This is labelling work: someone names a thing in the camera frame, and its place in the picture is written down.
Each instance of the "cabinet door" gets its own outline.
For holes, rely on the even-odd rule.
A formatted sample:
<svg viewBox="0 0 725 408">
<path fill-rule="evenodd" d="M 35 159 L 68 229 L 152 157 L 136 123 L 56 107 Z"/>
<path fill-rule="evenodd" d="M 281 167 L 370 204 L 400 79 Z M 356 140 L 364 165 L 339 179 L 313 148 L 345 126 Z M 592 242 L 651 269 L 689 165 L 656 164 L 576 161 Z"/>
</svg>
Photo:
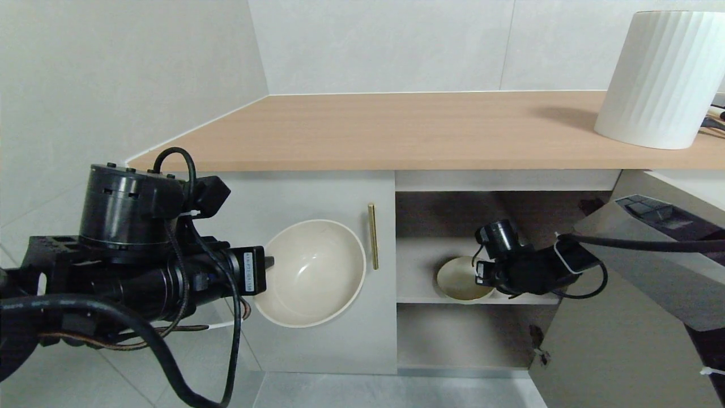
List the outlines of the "cabinet door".
<svg viewBox="0 0 725 408">
<path fill-rule="evenodd" d="M 686 189 L 661 174 L 624 171 L 613 197 L 654 197 L 725 226 L 725 207 Z M 600 279 L 587 272 L 571 292 Z M 548 363 L 536 358 L 529 373 L 549 407 L 721 406 L 685 326 L 616 271 L 600 295 L 562 301 L 541 349 Z"/>
<path fill-rule="evenodd" d="M 222 174 L 232 193 L 202 234 L 234 246 L 266 245 L 308 219 L 348 226 L 366 250 L 367 274 L 350 307 L 322 325 L 291 329 L 254 311 L 243 332 L 262 370 L 394 374 L 397 371 L 395 185 L 392 171 Z M 380 268 L 373 270 L 368 203 L 375 203 Z"/>
</svg>

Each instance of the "bowl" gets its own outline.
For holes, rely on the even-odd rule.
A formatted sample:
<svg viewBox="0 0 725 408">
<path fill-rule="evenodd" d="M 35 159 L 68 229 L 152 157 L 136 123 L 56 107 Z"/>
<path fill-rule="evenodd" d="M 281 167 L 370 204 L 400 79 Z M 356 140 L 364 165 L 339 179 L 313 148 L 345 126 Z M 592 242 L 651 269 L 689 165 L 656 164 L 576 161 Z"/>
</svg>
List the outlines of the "bowl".
<svg viewBox="0 0 725 408">
<path fill-rule="evenodd" d="M 448 261 L 436 274 L 436 283 L 444 295 L 460 303 L 474 303 L 491 295 L 493 287 L 476 285 L 476 267 L 470 256 Z"/>
<path fill-rule="evenodd" d="M 315 219 L 286 228 L 265 247 L 274 256 L 257 310 L 277 325 L 312 327 L 338 316 L 365 281 L 363 244 L 348 227 Z"/>
</svg>

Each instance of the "white cabinet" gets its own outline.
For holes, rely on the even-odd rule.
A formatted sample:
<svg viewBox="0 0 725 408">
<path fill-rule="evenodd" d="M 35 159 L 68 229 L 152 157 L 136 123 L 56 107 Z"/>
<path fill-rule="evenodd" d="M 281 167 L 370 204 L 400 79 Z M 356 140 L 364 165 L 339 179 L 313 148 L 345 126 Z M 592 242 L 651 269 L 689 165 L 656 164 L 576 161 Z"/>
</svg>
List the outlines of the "white cabinet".
<svg viewBox="0 0 725 408">
<path fill-rule="evenodd" d="M 696 193 L 700 187 L 705 194 Z M 722 188 L 722 181 L 693 189 L 676 174 L 624 171 L 613 197 L 646 195 L 725 227 L 722 197 L 709 194 Z M 529 370 L 547 405 L 721 407 L 710 379 L 699 373 L 703 363 L 684 325 L 610 272 L 604 292 L 563 300 L 551 323 L 541 347 L 548 363 L 537 359 Z M 586 273 L 572 290 L 586 292 L 598 279 Z"/>
<path fill-rule="evenodd" d="M 330 322 L 286 328 L 258 311 L 242 330 L 265 371 L 395 374 L 395 204 L 392 171 L 263 172 L 220 175 L 232 193 L 202 234 L 234 246 L 266 245 L 300 221 L 331 219 L 360 238 L 368 258 L 357 299 Z M 380 267 L 373 270 L 368 203 L 376 205 Z"/>
<path fill-rule="evenodd" d="M 244 323 L 262 370 L 499 377 L 529 371 L 550 407 L 719 406 L 684 326 L 616 271 L 602 294 L 584 301 L 497 293 L 462 305 L 436 289 L 438 267 L 472 256 L 476 228 L 501 218 L 511 218 L 535 248 L 570 232 L 585 217 L 583 200 L 610 196 L 647 195 L 725 225 L 721 197 L 696 197 L 696 190 L 717 189 L 691 189 L 673 174 L 556 175 L 532 181 L 523 172 L 223 174 L 232 195 L 199 228 L 233 245 L 264 245 L 299 221 L 332 219 L 360 237 L 369 261 L 367 206 L 376 204 L 380 269 L 368 262 L 347 311 L 306 329 L 280 327 L 259 313 Z M 589 292 L 600 279 L 587 272 L 570 293 Z M 545 333 L 545 366 L 530 325 Z"/>
</svg>

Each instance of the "ribbed white vase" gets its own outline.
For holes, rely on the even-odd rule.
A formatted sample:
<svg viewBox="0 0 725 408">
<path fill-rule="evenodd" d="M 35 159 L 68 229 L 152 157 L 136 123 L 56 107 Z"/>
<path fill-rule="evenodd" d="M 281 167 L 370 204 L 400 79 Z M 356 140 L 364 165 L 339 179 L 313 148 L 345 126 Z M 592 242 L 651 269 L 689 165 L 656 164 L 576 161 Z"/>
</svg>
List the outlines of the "ribbed white vase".
<svg viewBox="0 0 725 408">
<path fill-rule="evenodd" d="M 638 12 L 594 129 L 620 142 L 686 149 L 724 76 L 725 13 Z"/>
</svg>

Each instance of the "wooden countertop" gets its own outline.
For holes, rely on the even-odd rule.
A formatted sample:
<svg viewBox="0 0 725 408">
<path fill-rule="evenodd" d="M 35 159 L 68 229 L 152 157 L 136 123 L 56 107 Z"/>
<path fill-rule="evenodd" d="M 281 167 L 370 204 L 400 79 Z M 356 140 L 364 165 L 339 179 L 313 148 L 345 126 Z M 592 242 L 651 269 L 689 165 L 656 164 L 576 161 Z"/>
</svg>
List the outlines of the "wooden countertop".
<svg viewBox="0 0 725 408">
<path fill-rule="evenodd" d="M 593 131 L 603 91 L 270 96 L 130 162 L 199 171 L 725 168 L 725 138 L 656 150 Z M 186 167 L 170 156 L 165 171 Z"/>
</svg>

